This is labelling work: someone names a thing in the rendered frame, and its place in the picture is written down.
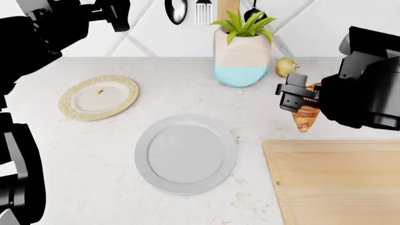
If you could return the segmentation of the light wooden cutting board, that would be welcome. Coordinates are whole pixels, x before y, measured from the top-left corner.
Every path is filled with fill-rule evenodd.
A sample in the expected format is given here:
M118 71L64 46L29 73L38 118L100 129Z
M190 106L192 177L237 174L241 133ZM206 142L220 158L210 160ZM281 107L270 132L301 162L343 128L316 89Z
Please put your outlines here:
M267 140L285 225L400 225L400 140Z

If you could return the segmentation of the plain grey plate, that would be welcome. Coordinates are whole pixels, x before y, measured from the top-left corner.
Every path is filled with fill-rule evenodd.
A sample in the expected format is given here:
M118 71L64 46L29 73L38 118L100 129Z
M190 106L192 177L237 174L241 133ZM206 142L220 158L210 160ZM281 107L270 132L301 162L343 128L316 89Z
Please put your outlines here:
M198 194L220 185L238 158L234 136L217 119L166 117L145 130L134 151L139 174L170 194Z

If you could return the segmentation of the yellowish potato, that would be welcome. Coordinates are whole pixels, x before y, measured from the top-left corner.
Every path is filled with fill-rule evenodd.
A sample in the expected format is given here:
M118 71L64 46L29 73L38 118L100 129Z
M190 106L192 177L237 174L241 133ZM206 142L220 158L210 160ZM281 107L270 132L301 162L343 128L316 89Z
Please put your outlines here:
M295 73L299 65L288 57L276 61L275 72L281 78L287 78L291 73Z

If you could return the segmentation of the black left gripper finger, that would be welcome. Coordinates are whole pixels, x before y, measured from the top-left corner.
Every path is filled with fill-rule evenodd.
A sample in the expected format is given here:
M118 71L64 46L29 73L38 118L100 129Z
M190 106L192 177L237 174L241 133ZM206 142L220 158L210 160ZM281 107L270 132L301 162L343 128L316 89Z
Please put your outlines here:
M106 20L117 33L129 30L129 9L130 0L104 0Z

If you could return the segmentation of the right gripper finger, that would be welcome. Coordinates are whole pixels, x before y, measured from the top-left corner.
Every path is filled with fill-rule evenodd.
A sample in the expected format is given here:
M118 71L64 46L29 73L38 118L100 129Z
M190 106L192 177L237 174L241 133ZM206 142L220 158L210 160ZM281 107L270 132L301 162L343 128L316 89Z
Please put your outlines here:
M278 84L275 94L306 94L307 91L314 91L315 86L321 86L321 83L306 85L308 76L298 73L289 74L284 84Z
M301 97L297 95L291 95L284 93L281 98L279 106L282 110L286 111L298 111L303 106L310 106L312 108L319 108L318 101L313 99L308 99L306 97Z

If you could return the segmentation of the black hanging spoon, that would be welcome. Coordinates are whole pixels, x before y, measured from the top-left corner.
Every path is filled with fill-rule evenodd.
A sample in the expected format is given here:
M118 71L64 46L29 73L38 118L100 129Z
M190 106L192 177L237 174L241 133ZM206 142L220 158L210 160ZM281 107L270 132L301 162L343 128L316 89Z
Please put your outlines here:
M175 8L173 6L173 0L164 0L167 17L175 25L180 25L186 18L188 12L188 0L179 0L179 2L181 6Z

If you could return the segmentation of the green leafy plant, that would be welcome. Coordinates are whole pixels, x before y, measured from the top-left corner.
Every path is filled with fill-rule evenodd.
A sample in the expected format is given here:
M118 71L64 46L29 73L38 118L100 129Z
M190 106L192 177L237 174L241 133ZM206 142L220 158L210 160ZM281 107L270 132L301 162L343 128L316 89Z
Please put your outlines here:
M265 28L265 26L277 18L267 17L258 21L259 17L264 14L264 11L261 11L257 12L243 23L240 12L238 12L238 14L233 14L231 11L226 11L226 13L229 16L229 20L214 21L211 25L221 26L227 31L227 45L229 45L235 37L255 37L259 34L264 35L270 43L273 42L273 35Z

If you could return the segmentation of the golden brown croissant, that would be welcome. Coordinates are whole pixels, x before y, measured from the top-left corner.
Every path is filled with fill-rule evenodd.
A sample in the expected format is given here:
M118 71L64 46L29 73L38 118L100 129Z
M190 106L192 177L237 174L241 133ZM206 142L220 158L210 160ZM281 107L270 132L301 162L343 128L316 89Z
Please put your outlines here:
M297 112L291 114L298 131L306 133L312 127L320 112L319 108L302 106Z

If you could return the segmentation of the white slotted spatula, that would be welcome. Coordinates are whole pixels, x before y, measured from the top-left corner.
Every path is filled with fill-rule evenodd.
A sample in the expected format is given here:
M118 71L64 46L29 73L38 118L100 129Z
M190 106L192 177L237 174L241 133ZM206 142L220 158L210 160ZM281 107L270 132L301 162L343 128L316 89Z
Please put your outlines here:
M212 2L210 0L197 0L195 4L195 25L210 25L212 21Z

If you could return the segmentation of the beige and blue vase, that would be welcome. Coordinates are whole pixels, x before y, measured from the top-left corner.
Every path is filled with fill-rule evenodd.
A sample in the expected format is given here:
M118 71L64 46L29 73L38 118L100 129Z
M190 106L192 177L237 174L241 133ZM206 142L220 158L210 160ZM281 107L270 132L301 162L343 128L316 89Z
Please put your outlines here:
M234 37L227 43L225 27L214 33L213 76L221 84L245 88L263 78L271 60L271 42L265 35Z

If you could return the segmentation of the black hanging ladle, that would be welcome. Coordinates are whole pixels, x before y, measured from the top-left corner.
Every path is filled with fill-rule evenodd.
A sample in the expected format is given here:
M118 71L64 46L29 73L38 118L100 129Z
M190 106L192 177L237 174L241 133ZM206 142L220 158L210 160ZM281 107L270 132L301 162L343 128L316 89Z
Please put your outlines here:
M245 20L245 22L248 22L248 20L249 20L250 18L252 18L252 16L256 16L257 14L259 14L259 13L261 12L259 9L257 9L256 5L257 5L257 0L253 0L252 9L250 9L250 10L248 10L248 11L246 11L246 12L244 13L244 20ZM263 20L263 19L266 19L266 18L268 18L268 16L267 16L267 14L264 12L263 14L260 14L256 20L254 20L254 23L257 23L257 22L259 22L260 20Z

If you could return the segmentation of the gold rimmed white plate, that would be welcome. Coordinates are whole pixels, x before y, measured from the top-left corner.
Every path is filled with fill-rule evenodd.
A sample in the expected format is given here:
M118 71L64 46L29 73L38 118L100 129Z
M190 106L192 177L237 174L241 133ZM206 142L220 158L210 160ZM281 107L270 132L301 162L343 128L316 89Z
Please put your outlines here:
M139 97L138 84L122 76L100 76L69 88L58 108L67 118L78 121L105 119L126 110Z

